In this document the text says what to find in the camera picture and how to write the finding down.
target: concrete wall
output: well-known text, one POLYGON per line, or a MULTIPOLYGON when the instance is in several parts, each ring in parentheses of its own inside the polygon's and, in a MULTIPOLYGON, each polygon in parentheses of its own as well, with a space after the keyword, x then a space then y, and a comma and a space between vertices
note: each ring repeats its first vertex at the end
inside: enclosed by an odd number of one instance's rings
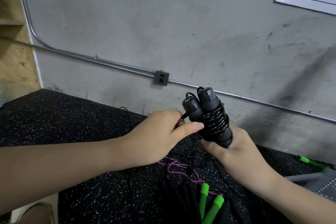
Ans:
MULTIPOLYGON (((336 17, 274 0, 28 0, 49 44, 336 118, 336 17)), ((44 88, 149 114, 189 89, 37 52, 44 88)), ((336 126, 220 97, 258 144, 336 163, 336 126)))

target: green object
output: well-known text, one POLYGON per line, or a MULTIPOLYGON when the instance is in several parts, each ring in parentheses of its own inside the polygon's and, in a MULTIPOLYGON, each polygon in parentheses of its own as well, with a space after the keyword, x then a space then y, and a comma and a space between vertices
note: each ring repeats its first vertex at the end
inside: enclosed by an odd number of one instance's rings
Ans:
POLYGON ((199 212, 201 213, 202 219, 204 217, 205 203, 207 201, 208 193, 209 193, 209 185, 206 183, 202 183, 201 194, 199 197, 199 212))
POLYGON ((312 165, 312 166, 314 166, 314 167, 316 167, 318 169, 324 170, 326 168, 325 165, 319 164, 319 163, 317 163, 315 161, 312 161, 309 158, 306 158, 304 156, 298 156, 298 157, 299 157, 300 161, 305 162, 305 163, 307 163, 309 165, 312 165))
POLYGON ((213 201, 213 204, 210 210, 203 218, 202 224, 211 224, 213 220, 215 219, 219 209, 222 207, 223 203, 224 203, 224 198, 221 195, 218 195, 215 201, 213 201))

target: plywood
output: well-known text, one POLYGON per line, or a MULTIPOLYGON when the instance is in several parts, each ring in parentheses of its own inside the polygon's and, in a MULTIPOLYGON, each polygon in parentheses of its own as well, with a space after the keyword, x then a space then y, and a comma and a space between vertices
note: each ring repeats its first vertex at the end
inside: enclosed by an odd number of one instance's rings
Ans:
MULTIPOLYGON (((21 0, 0 0, 0 36, 29 43, 25 21, 21 0)), ((10 99, 39 89, 32 49, 0 39, 0 79, 10 99)))

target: speckled black floor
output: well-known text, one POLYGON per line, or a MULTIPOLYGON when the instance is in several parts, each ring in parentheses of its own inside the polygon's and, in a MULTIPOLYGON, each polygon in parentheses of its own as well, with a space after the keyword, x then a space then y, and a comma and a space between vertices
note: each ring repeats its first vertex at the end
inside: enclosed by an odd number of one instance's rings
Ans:
MULTIPOLYGON (((42 89, 2 107, 0 146, 105 140, 127 134, 145 118, 143 115, 42 89)), ((185 162, 190 158, 181 155, 189 156, 193 153, 193 148, 202 150, 197 138, 185 138, 174 147, 169 156, 185 162)), ((259 149, 267 162, 281 175, 317 171, 298 161, 293 155, 264 147, 259 149)), ((201 162, 204 157, 195 157, 193 160, 201 162)), ((165 222, 168 216, 174 216, 174 212, 167 206, 162 193, 164 169, 155 163, 107 173, 60 192, 59 223, 165 222)), ((235 182, 218 162, 208 159, 198 172, 210 188, 225 193, 230 198, 231 208, 222 213, 221 221, 288 222, 282 214, 235 182)), ((180 185, 185 179, 181 175, 169 175, 169 180, 174 185, 180 185)))

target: right hand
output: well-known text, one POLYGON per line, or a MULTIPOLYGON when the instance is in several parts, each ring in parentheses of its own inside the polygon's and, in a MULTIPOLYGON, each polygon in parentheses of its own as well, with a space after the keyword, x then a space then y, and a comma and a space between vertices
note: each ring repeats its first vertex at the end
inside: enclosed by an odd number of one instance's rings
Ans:
POLYGON ((256 194, 263 194, 271 189, 272 181, 278 174, 267 164, 244 129, 231 124, 230 128, 233 139, 227 149, 203 139, 201 144, 237 182, 256 194))

